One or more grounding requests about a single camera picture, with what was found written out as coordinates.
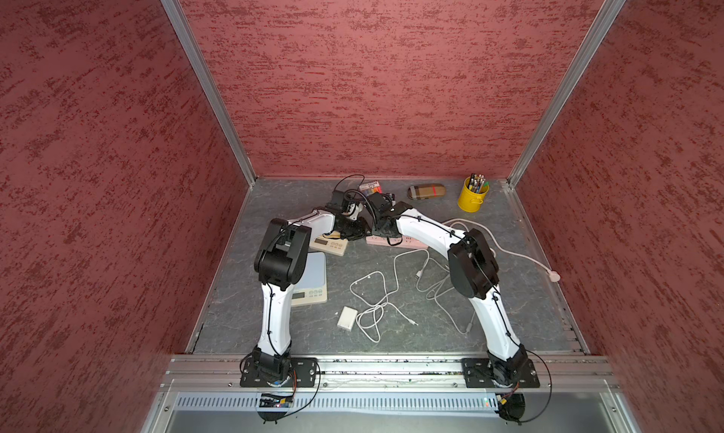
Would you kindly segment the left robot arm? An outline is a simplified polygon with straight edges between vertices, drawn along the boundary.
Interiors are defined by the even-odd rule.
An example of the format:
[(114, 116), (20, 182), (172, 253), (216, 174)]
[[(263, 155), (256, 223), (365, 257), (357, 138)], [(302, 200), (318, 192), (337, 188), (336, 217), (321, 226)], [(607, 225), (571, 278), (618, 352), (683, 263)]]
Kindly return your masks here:
[(282, 386), (291, 378), (292, 297), (307, 269), (310, 243), (334, 231), (351, 241), (366, 237), (371, 226), (364, 210), (363, 200), (336, 190), (330, 202), (305, 216), (270, 221), (254, 261), (263, 312), (258, 344), (250, 354), (251, 369), (267, 384)]

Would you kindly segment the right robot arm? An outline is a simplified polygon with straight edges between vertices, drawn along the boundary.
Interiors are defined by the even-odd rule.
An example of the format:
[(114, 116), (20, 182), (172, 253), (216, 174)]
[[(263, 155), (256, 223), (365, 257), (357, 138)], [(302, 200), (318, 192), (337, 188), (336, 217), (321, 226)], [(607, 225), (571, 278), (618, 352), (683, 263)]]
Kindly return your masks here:
[(372, 194), (366, 204), (373, 218), (373, 235), (407, 236), (447, 259), (452, 286), (471, 301), (483, 328), (491, 378), (500, 387), (517, 385), (529, 358), (503, 306), (499, 265), (484, 235), (476, 229), (453, 229), (383, 194)]

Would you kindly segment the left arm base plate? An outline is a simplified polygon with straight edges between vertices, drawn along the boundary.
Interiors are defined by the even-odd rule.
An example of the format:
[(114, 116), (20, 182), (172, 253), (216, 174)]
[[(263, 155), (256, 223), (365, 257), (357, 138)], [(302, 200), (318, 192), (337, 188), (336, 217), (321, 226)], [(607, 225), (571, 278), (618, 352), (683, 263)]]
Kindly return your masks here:
[(314, 358), (269, 358), (266, 355), (245, 359), (239, 366), (239, 385), (243, 388), (312, 388), (319, 378)]

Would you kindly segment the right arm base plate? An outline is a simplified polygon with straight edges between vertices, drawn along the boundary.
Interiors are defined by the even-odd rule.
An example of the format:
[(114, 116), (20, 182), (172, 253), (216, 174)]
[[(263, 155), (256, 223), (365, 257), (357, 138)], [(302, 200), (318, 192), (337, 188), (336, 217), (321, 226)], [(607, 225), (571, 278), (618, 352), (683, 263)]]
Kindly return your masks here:
[(535, 365), (530, 359), (511, 364), (489, 359), (466, 358), (461, 360), (462, 375), (468, 389), (539, 389), (540, 381)]

